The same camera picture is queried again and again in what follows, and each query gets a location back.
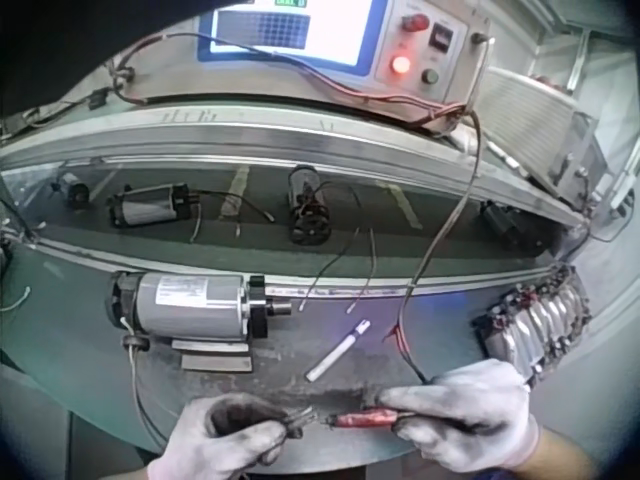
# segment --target gloved hand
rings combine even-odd
[[[399,420],[394,431],[415,443],[423,458],[454,472],[512,469],[538,445],[540,430],[529,414],[525,380],[498,360],[454,370],[429,386],[384,390],[378,403],[415,413]]]
[[[162,457],[149,464],[148,478],[226,480],[257,462],[271,465],[287,436],[278,421],[285,416],[242,393],[194,400],[182,411]]]

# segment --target white marker pen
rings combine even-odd
[[[351,347],[356,343],[356,340],[360,338],[364,332],[366,332],[371,326],[369,320],[362,320],[356,328],[354,328],[344,340],[342,340],[336,348],[331,350],[329,354],[324,357],[320,362],[316,364],[311,370],[307,372],[305,378],[313,383],[325,374],[333,364],[335,364],[340,358],[349,351]]]

